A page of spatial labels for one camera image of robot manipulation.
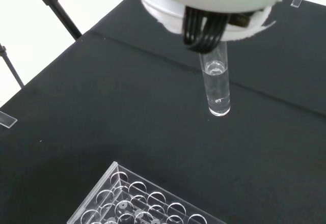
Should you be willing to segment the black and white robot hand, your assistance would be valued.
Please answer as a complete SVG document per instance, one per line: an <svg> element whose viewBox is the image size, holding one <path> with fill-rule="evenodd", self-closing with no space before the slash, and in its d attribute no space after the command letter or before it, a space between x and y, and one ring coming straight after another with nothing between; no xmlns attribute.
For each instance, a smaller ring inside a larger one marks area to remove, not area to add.
<svg viewBox="0 0 326 224"><path fill-rule="evenodd" d="M281 0L141 0L188 50L210 53L220 42L239 41L266 30L272 7Z"/></svg>

